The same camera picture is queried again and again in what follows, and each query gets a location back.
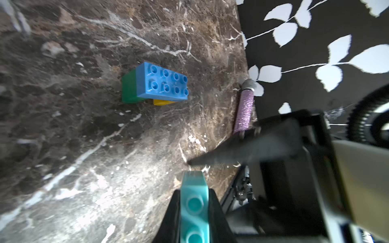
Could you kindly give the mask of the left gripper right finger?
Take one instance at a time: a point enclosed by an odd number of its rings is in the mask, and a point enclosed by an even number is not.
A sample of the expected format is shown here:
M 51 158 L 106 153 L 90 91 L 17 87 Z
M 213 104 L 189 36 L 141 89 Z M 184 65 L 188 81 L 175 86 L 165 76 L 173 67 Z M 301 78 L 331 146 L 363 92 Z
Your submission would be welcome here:
M 211 243 L 237 243 L 213 189 L 209 189 L 208 221 Z

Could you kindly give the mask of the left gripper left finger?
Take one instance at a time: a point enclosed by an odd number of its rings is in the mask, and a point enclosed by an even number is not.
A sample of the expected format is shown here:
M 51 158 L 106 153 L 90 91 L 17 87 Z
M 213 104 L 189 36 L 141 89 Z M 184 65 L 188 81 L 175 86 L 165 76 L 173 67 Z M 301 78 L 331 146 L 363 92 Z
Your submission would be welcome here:
M 175 190 L 152 243 L 179 243 L 180 221 L 180 190 Z

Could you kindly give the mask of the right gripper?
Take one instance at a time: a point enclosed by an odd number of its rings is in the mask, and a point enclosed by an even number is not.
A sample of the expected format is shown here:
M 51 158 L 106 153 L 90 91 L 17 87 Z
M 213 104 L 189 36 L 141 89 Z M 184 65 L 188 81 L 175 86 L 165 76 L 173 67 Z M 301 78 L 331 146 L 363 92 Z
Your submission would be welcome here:
M 190 166 L 249 164 L 254 198 L 223 203 L 239 243 L 350 243 L 353 229 L 324 113 L 299 110 L 262 119 Z

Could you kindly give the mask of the yellow brick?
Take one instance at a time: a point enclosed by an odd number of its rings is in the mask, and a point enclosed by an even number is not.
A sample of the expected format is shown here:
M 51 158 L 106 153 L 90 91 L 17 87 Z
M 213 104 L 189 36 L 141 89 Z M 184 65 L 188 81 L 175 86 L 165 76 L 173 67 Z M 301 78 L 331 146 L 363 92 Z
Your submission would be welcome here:
M 173 104 L 173 103 L 175 103 L 175 102 L 174 101 L 167 101 L 167 100 L 158 100 L 158 99 L 153 100 L 153 105 L 155 105 L 155 106 L 164 106 L 164 105 Z

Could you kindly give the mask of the dark green small brick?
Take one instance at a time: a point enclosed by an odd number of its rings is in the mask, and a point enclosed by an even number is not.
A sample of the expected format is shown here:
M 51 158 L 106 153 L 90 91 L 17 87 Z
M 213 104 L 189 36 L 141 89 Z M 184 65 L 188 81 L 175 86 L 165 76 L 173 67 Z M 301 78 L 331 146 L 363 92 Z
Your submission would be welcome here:
M 137 96 L 136 90 L 136 70 L 133 69 L 121 78 L 122 81 L 122 102 L 125 104 L 133 104 L 144 101 L 145 98 Z

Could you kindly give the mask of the teal small brick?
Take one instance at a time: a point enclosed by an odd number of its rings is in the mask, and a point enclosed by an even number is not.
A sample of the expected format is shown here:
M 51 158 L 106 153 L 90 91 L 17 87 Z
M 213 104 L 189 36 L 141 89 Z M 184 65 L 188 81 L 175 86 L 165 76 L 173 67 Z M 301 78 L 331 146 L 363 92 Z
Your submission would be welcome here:
M 209 188 L 201 171 L 183 175 L 180 189 L 180 242 L 210 242 Z

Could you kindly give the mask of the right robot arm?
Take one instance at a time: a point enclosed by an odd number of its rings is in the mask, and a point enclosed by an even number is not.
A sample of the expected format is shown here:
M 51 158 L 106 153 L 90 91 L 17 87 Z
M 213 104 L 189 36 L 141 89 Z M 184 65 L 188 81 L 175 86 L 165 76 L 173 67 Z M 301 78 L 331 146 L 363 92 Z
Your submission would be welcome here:
M 389 240 L 389 102 L 383 86 L 352 111 L 346 139 L 331 135 L 320 110 L 299 110 L 260 120 L 192 166 L 241 164 L 249 169 L 253 199 L 216 214 L 217 242 L 358 243 L 362 232 Z

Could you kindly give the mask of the blue long brick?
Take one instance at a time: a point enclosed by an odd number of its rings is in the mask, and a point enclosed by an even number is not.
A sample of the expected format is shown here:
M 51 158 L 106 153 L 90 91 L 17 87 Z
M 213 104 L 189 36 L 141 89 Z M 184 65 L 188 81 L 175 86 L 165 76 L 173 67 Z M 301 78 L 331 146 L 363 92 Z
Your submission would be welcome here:
M 135 69 L 137 96 L 145 99 L 184 101 L 188 99 L 187 76 L 145 62 Z

